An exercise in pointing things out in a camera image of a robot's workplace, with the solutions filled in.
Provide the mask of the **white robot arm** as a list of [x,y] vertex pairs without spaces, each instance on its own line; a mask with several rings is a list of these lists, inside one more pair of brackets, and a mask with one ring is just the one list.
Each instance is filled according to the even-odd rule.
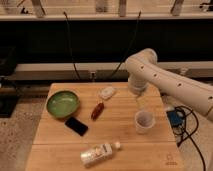
[[213,86],[166,71],[157,66],[157,54],[146,48],[125,60],[128,87],[140,95],[151,83],[213,122]]

